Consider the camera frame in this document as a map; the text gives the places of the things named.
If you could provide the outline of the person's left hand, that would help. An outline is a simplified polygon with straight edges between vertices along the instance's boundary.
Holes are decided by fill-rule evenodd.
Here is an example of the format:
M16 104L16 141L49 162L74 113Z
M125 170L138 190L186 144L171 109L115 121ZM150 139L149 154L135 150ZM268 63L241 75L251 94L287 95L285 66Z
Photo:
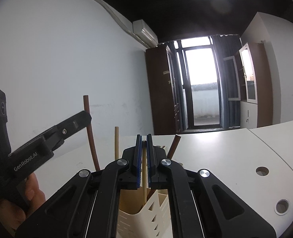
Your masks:
M14 237L18 227L46 201L35 173L31 173L24 185L0 198L0 237Z

